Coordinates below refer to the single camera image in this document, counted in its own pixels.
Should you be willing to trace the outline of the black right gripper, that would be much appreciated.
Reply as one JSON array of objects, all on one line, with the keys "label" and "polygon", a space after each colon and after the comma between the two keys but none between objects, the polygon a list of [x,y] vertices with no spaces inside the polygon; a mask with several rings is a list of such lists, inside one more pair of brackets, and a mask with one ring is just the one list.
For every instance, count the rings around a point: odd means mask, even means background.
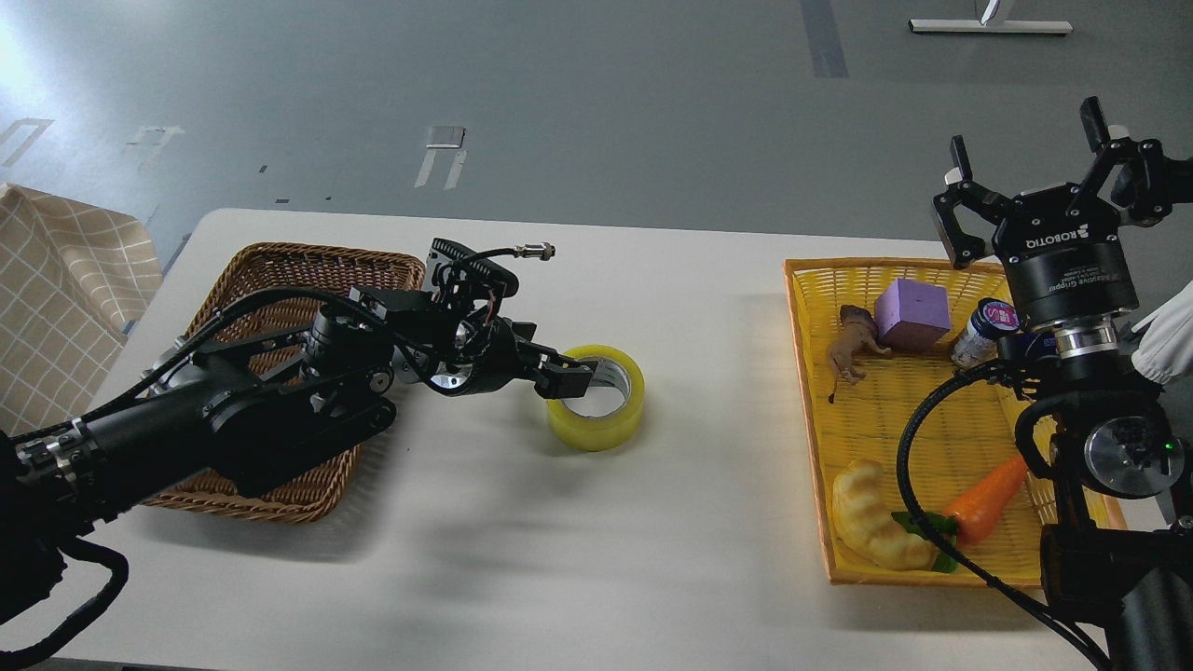
[{"label": "black right gripper", "polygon": [[[1158,138],[1115,136],[1095,96],[1078,106],[1094,160],[1078,186],[1037,187],[1013,199],[979,185],[966,140],[950,140],[953,170],[932,199],[937,233],[954,270],[988,256],[1003,263],[1010,302],[1032,331],[1138,309],[1136,284],[1119,226],[1155,226],[1176,205],[1192,203],[1189,158],[1166,156]],[[958,209],[995,232],[963,229]]]}]

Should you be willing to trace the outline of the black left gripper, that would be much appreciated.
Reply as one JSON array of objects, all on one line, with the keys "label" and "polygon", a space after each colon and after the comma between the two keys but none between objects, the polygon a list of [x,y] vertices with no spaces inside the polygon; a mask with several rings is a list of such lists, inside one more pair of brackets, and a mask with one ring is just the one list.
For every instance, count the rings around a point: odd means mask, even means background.
[{"label": "black left gripper", "polygon": [[537,324],[459,322],[431,344],[431,390],[463,396],[499,390],[513,378],[527,378],[542,399],[583,398],[596,363],[576,361],[557,349],[533,343]]}]

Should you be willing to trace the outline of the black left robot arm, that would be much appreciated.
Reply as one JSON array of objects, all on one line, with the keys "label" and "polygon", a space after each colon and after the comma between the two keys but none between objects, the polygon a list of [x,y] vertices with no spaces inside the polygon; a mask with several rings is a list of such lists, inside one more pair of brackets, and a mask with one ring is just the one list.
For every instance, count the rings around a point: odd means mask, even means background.
[{"label": "black left robot arm", "polygon": [[4,622],[47,601],[68,559],[110,573],[47,638],[5,650],[5,670],[51,658],[120,595],[129,562],[87,540],[95,523],[198,472],[217,472],[243,497],[290,484],[388,429],[396,382],[460,398],[525,378],[548,400],[583,398],[596,361],[543,347],[536,324],[500,314],[519,281],[499,259],[554,253],[435,238],[420,281],[256,289],[214,310],[109,404],[4,436]]}]

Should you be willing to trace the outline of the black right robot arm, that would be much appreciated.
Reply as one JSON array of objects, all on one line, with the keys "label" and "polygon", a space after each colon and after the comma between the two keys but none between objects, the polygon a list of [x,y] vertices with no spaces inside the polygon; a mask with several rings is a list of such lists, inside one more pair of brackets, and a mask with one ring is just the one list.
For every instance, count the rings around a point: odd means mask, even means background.
[{"label": "black right robot arm", "polygon": [[1032,476],[1051,484],[1056,519],[1040,531],[1044,602],[979,578],[1078,650],[1099,670],[1189,667],[1189,444],[1172,433],[1160,384],[1129,369],[1115,318],[1139,301],[1121,226],[1158,224],[1189,202],[1189,160],[1136,141],[1078,107],[1092,166],[1077,183],[1014,196],[979,185],[962,136],[932,202],[956,270],[995,256],[1024,327],[1055,339],[1032,357],[1005,338],[995,361],[959,371],[925,398],[898,447],[898,488],[913,522],[911,439],[956,390],[979,381],[1022,399],[1013,433]]}]

